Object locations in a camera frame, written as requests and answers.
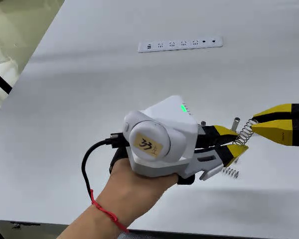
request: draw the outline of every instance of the green led light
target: green led light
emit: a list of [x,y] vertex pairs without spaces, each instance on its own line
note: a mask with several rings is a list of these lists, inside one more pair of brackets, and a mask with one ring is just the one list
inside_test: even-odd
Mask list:
[[187,112],[187,109],[185,108],[184,105],[181,105],[180,107],[181,107],[181,109],[183,110],[183,112]]

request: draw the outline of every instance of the coil spring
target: coil spring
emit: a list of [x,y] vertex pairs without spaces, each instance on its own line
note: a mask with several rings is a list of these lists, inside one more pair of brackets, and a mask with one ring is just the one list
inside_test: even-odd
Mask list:
[[239,176],[239,171],[237,171],[236,169],[233,169],[231,167],[223,168],[222,172],[233,177],[233,178],[238,178],[238,176]]
[[254,134],[253,130],[251,129],[251,126],[257,123],[258,122],[256,120],[249,119],[247,123],[244,125],[243,129],[238,134],[233,144],[245,145],[247,141],[250,139],[250,137]]

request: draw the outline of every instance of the metal rod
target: metal rod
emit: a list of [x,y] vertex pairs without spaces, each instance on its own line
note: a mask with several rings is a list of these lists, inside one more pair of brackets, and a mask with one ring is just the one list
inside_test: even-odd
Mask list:
[[239,122],[240,122],[240,118],[236,117],[234,119],[233,125],[231,126],[232,131],[236,132]]

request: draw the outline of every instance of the power strip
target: power strip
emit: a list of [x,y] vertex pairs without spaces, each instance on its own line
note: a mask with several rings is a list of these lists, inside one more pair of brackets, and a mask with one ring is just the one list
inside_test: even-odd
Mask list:
[[173,51],[222,46],[223,39],[219,36],[202,37],[192,40],[145,41],[139,43],[139,52]]

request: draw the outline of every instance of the white table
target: white table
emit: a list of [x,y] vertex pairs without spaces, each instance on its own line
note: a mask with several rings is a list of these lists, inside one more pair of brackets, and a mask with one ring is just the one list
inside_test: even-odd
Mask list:
[[[222,48],[137,53],[143,40],[212,35]],[[0,110],[0,220],[71,223],[90,204],[87,148],[170,95],[226,127],[299,103],[299,0],[67,0]],[[131,228],[299,239],[299,148],[249,146],[239,179],[174,186]],[[96,194],[113,154],[88,162]]]

